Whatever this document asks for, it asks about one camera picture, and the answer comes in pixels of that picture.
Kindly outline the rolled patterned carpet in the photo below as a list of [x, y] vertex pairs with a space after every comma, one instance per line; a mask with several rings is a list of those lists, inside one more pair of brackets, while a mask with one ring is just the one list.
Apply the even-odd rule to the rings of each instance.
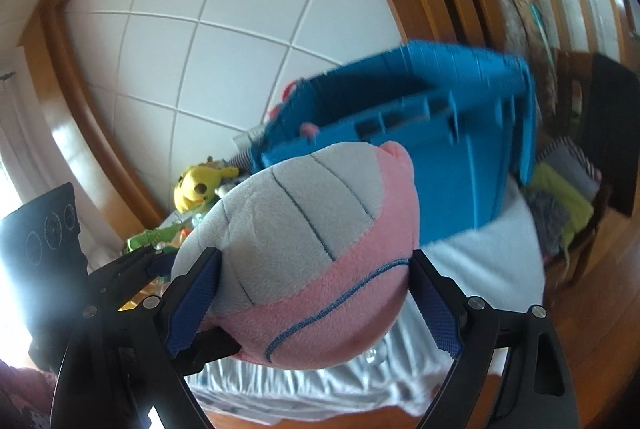
[[536, 94], [541, 112], [553, 116], [558, 103], [558, 85], [544, 35], [534, 11], [538, 0], [499, 0], [506, 20], [506, 50], [523, 57], [536, 80]]

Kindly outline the striped shirt brown doll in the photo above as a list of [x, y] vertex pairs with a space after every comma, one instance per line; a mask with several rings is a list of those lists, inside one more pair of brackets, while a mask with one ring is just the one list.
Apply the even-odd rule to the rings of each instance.
[[253, 151], [250, 148], [244, 149], [230, 158], [227, 164], [238, 168], [241, 172], [252, 173], [255, 169]]

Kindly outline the white striped tablecloth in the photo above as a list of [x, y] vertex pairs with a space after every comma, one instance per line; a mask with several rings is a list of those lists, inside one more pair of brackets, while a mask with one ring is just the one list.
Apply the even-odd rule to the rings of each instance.
[[[422, 249], [439, 274], [498, 310], [525, 312], [544, 297], [535, 223], [514, 180], [506, 183], [497, 219]], [[421, 416], [451, 363], [408, 299], [384, 338], [345, 364], [281, 371], [223, 359], [186, 377], [186, 384], [202, 409], [264, 425], [286, 419], [316, 423], [387, 406]]]

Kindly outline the yellow Pikachu plush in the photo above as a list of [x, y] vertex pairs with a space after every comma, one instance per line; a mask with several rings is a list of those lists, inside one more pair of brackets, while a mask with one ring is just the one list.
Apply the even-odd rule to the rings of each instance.
[[174, 187], [174, 205], [179, 213], [194, 212], [213, 204], [217, 189], [240, 175], [240, 169], [208, 157], [183, 171]]

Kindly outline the red plastic toy case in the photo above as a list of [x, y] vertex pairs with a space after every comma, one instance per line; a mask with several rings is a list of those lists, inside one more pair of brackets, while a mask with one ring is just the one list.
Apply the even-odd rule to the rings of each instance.
[[267, 119], [273, 120], [279, 114], [279, 111], [283, 107], [283, 105], [288, 101], [291, 95], [295, 92], [299, 83], [302, 82], [302, 79], [291, 81], [282, 91], [280, 95], [280, 100], [277, 103], [274, 103], [267, 112]]

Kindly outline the black cloth on chair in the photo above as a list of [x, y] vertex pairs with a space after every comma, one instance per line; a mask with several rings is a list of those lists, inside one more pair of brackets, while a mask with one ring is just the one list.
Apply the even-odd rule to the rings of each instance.
[[592, 59], [580, 147], [612, 186], [610, 207], [633, 215], [639, 171], [639, 79], [601, 54]]

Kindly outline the green frog plush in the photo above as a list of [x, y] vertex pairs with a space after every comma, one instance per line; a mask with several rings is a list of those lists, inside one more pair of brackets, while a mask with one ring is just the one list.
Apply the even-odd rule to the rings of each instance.
[[179, 248], [191, 232], [191, 227], [183, 223], [172, 223], [168, 227], [145, 230], [127, 239], [126, 251], [131, 253], [144, 246], [153, 246], [155, 249]]

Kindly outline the pink and grey round plush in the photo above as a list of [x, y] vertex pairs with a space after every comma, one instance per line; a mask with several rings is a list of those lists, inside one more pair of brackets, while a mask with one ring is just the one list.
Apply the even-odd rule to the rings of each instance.
[[203, 327], [229, 334], [242, 361], [330, 367], [395, 323], [419, 222], [413, 164], [400, 144], [338, 143], [232, 189], [186, 238], [171, 273], [218, 249]]

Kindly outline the pink pig plush green shirt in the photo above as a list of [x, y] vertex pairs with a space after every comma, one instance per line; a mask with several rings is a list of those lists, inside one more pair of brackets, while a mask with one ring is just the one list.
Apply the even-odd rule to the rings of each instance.
[[299, 126], [298, 133], [300, 137], [314, 138], [320, 131], [320, 128], [311, 122], [304, 122]]

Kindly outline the blue plastic storage crate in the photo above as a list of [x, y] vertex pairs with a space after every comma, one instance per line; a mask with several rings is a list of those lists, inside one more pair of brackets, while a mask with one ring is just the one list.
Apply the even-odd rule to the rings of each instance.
[[[300, 137], [299, 126], [320, 128]], [[343, 142], [405, 147], [424, 243], [496, 219], [506, 177], [526, 183], [536, 144], [535, 80], [520, 56], [413, 40], [302, 79], [251, 148], [255, 169]]]

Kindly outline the white wall socket strip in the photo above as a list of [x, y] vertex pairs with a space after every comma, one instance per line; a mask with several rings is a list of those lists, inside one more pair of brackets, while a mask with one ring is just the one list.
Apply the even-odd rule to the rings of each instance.
[[236, 147], [237, 152], [245, 152], [247, 149], [251, 149], [255, 145], [262, 143], [262, 138], [265, 134], [266, 124], [260, 124], [254, 126], [254, 128], [246, 130], [244, 132], [235, 135], [232, 141]]

